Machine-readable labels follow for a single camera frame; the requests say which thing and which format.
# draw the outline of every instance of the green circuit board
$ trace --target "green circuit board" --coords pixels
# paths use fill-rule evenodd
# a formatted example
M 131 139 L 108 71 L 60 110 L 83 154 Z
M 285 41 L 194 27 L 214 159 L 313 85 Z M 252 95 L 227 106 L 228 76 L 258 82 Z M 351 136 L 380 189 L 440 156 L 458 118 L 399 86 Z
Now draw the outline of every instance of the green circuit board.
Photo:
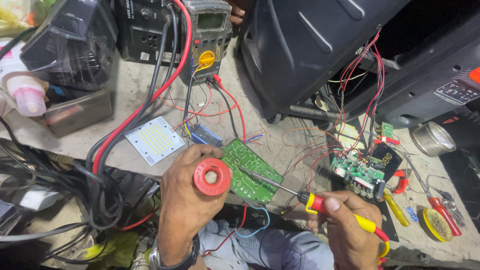
M 344 160 L 335 155 L 330 169 L 347 182 L 353 181 L 353 184 L 360 184 L 366 189 L 373 190 L 377 182 L 384 181 L 384 172 L 376 169 L 377 166 L 383 168 L 381 160 L 376 158 L 370 157 L 369 161 L 359 161 L 358 154 L 354 154 Z
M 244 173 L 238 167 L 256 172 L 279 184 L 283 177 L 238 138 L 225 146 L 223 151 L 225 155 L 222 161 L 233 170 L 232 191 L 240 198 L 268 204 L 277 187 Z
M 382 136 L 393 138 L 393 126 L 382 122 Z

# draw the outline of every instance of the solder wire spool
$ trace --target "solder wire spool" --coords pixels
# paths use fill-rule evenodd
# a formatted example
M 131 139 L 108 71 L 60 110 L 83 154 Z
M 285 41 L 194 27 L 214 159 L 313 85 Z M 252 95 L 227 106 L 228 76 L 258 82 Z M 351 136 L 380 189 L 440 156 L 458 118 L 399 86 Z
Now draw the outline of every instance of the solder wire spool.
M 216 182 L 214 184 L 207 182 L 205 175 L 208 172 L 214 172 L 216 174 Z M 216 196 L 230 188 L 230 170 L 221 160 L 214 158 L 204 159 L 195 168 L 193 182 L 203 194 Z

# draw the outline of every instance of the wristwatch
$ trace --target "wristwatch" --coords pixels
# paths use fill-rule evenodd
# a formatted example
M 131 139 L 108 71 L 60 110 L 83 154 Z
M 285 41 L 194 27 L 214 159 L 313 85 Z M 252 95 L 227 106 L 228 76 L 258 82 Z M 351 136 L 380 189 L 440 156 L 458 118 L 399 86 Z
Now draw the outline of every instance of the wristwatch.
M 198 233 L 193 238 L 192 252 L 183 261 L 174 266 L 162 266 L 161 258 L 158 253 L 158 236 L 153 243 L 152 251 L 150 252 L 150 267 L 153 270 L 188 270 L 192 265 L 197 263 L 198 252 L 200 251 L 200 238 Z

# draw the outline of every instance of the pink bottle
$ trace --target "pink bottle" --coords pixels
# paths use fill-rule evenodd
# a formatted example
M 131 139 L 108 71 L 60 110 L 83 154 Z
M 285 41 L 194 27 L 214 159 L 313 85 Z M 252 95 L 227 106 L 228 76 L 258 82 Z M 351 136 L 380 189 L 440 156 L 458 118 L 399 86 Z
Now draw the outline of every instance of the pink bottle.
M 8 37 L 0 38 L 0 49 L 10 40 Z M 0 60 L 0 87 L 15 99 L 16 104 L 10 99 L 9 105 L 17 108 L 21 115 L 40 116 L 47 109 L 44 96 L 48 83 L 33 76 L 20 60 L 21 48 L 24 45 L 25 43 L 20 41 Z

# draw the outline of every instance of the metal container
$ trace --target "metal container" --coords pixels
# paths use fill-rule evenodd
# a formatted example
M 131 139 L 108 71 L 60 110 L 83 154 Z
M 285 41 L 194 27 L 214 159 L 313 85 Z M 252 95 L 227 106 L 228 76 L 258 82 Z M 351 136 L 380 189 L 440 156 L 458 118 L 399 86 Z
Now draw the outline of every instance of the metal container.
M 429 157 L 438 157 L 456 150 L 452 137 L 434 122 L 416 128 L 410 135 L 420 151 Z

